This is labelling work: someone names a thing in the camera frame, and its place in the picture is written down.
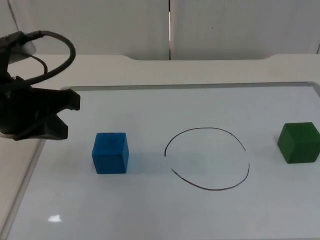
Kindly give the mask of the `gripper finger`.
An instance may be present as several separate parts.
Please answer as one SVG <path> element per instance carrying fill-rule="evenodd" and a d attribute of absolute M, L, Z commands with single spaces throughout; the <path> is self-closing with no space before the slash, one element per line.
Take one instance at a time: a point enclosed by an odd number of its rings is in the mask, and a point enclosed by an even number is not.
<path fill-rule="evenodd" d="M 15 135 L 16 141 L 26 139 L 65 140 L 67 138 L 68 126 L 57 114 L 37 120 Z"/>
<path fill-rule="evenodd" d="M 32 120 L 48 119 L 65 109 L 80 110 L 81 97 L 70 88 L 62 90 L 34 88 L 33 94 Z"/>

